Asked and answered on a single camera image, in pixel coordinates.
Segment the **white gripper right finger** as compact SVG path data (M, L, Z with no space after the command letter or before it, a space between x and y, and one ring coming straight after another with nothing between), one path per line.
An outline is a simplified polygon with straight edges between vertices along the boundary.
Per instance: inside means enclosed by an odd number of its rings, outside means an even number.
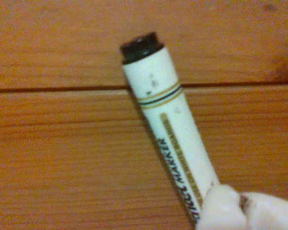
M249 230L288 230L288 201L262 193L244 192L240 207Z

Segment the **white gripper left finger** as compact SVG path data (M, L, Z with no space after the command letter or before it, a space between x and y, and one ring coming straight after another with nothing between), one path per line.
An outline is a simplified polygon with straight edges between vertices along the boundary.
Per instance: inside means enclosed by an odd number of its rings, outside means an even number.
M250 198L231 186L212 186L204 198L197 230L250 230L246 206Z

